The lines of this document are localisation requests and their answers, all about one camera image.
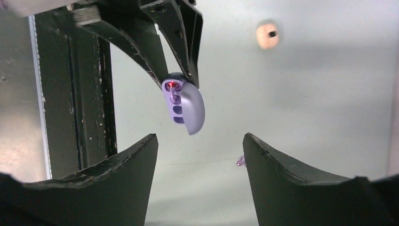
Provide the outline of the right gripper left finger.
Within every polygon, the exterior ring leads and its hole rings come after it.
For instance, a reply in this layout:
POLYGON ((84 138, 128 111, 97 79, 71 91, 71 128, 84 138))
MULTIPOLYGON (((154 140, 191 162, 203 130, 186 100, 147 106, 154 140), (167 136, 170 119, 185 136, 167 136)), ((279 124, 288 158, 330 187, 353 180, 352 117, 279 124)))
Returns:
POLYGON ((3 226, 142 226, 158 153, 149 134, 126 150, 61 179, 0 176, 3 226))

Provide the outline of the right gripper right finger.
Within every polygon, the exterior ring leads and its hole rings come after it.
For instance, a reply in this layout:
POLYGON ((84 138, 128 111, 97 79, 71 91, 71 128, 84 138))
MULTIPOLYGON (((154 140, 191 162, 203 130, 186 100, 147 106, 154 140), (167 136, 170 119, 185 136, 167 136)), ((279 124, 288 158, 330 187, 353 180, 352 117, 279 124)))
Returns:
POLYGON ((243 151, 261 226, 396 226, 399 177, 332 174, 247 133, 243 151))

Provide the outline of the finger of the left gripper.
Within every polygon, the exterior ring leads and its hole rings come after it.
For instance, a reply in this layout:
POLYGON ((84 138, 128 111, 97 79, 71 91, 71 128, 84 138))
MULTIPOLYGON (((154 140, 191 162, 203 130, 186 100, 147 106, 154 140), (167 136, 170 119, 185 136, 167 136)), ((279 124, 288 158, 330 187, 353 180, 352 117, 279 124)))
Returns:
POLYGON ((136 0, 82 0, 73 10, 76 25, 115 45, 160 86, 168 73, 154 22, 136 0))
POLYGON ((203 27, 195 0, 142 0, 140 9, 165 37, 185 79, 199 88, 198 58, 203 27))

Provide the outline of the beige earbud charging case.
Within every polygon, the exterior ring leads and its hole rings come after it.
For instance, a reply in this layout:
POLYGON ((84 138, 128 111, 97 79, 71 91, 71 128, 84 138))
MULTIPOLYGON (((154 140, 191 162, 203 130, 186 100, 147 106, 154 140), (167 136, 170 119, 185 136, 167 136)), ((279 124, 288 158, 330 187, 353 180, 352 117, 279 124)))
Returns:
POLYGON ((274 23, 265 23, 258 26, 256 39, 261 49, 271 49, 279 43, 279 31, 274 23))

